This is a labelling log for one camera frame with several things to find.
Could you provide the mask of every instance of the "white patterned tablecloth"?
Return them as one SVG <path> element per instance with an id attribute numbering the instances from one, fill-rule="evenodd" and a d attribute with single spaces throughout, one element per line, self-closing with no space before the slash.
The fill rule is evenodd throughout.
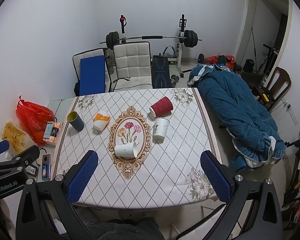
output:
<path id="1" fill-rule="evenodd" d="M 173 103 L 164 116 L 170 126 L 164 141 L 153 138 L 154 118 L 149 106 L 167 96 Z M 173 206 L 215 197 L 200 166 L 204 150 L 215 152 L 197 89 L 120 91 L 76 98 L 72 109 L 85 123 L 77 132 L 67 123 L 58 151 L 56 174 L 65 173 L 88 150 L 98 154 L 98 166 L 79 203 L 118 209 Z M 98 132 L 98 110 L 111 113 L 108 126 Z M 138 159 L 117 158 L 114 144 L 135 140 Z"/>

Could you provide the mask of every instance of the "blue gripper pad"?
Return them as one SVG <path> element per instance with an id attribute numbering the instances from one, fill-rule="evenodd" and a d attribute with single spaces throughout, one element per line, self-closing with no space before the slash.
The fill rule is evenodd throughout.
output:
<path id="1" fill-rule="evenodd" d="M 72 204 L 73 202 L 77 202 L 79 200 L 97 166 L 98 155 L 95 151 L 91 151 L 90 156 L 82 164 L 82 166 L 68 185 L 66 196 L 69 204 Z"/>
<path id="2" fill-rule="evenodd" d="M 204 151 L 201 154 L 200 157 L 200 164 L 201 168 L 203 169 L 204 173 L 207 175 L 214 191 L 216 192 L 218 198 L 220 201 L 229 203 L 232 197 L 232 187 L 235 187 L 234 181 L 230 177 L 230 179 L 233 181 L 233 185 L 229 183 L 229 178 L 226 179 L 223 175 L 223 171 L 221 171 L 218 166 L 221 166 L 221 164 L 218 162 L 218 160 L 212 155 L 210 151 Z"/>

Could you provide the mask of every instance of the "barbell bar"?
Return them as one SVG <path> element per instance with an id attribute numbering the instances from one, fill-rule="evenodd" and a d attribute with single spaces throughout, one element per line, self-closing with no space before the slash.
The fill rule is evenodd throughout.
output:
<path id="1" fill-rule="evenodd" d="M 118 32 L 110 32 L 106 36 L 106 41 L 100 42 L 100 44 L 107 44 L 108 49 L 113 49 L 114 45 L 119 44 L 119 41 L 125 40 L 133 40 L 133 39 L 142 39 L 142 40 L 150 40 L 150 39 L 163 39 L 163 38 L 171 38 L 171 39 L 181 39 L 184 40 L 183 43 L 185 47 L 193 48 L 197 45 L 198 41 L 202 41 L 198 39 L 198 35 L 194 31 L 185 30 L 184 37 L 173 37 L 173 36 L 138 36 L 138 37 L 130 37 L 119 39 Z"/>

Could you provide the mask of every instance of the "red ribbed paper cup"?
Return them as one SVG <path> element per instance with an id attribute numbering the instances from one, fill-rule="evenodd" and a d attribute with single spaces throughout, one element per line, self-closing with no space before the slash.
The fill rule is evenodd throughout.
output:
<path id="1" fill-rule="evenodd" d="M 173 110 L 173 105 L 169 98 L 164 97 L 161 98 L 158 102 L 156 102 L 154 105 L 149 107 L 150 113 L 154 117 L 158 117 L 160 115 L 166 114 L 167 112 L 170 112 Z"/>

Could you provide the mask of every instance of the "cup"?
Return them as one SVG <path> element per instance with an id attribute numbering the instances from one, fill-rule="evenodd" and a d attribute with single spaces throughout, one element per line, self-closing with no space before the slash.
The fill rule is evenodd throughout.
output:
<path id="1" fill-rule="evenodd" d="M 118 144 L 114 147 L 114 153 L 118 157 L 136 158 L 138 155 L 136 142 Z"/>
<path id="2" fill-rule="evenodd" d="M 93 127 L 98 131 L 103 131 L 110 120 L 110 114 L 99 110 L 96 117 L 93 118 Z"/>
<path id="3" fill-rule="evenodd" d="M 67 121 L 78 132 L 82 131 L 82 129 L 84 128 L 84 122 L 82 121 L 81 117 L 78 115 L 76 111 L 73 111 L 70 114 L 68 114 Z"/>
<path id="4" fill-rule="evenodd" d="M 154 138 L 164 140 L 167 134 L 170 121 L 163 117 L 155 119 Z"/>
<path id="5" fill-rule="evenodd" d="M 173 110 L 173 105 L 169 98 L 163 97 L 154 105 L 149 107 L 150 113 L 154 117 L 158 117 Z"/>

